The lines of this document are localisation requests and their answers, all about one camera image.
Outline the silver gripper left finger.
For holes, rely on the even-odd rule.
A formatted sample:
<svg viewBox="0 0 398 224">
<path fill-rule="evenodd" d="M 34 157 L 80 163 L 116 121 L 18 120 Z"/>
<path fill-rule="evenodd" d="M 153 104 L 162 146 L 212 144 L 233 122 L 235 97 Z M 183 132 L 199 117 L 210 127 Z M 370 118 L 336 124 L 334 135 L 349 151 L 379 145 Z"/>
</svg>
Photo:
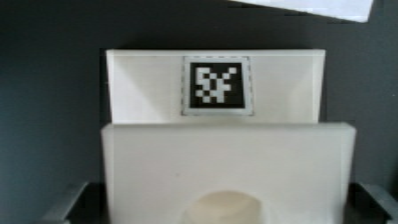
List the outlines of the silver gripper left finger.
<svg viewBox="0 0 398 224">
<path fill-rule="evenodd" d="M 79 198 L 84 194 L 87 185 L 89 183 L 82 182 L 71 184 L 66 187 L 59 199 L 55 200 L 55 204 L 52 205 L 41 219 L 34 222 L 34 224 L 71 224 L 71 221 L 68 220 L 68 215 L 73 211 L 73 207 L 77 205 Z"/>
</svg>

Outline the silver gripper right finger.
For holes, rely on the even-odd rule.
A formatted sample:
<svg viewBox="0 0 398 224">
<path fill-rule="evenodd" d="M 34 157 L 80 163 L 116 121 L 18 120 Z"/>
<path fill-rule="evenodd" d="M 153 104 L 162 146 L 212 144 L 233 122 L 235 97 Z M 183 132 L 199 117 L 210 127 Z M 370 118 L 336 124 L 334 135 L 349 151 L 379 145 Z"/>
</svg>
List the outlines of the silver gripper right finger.
<svg viewBox="0 0 398 224">
<path fill-rule="evenodd" d="M 359 183 L 359 224 L 398 224 L 398 200 L 388 190 L 373 184 Z"/>
</svg>

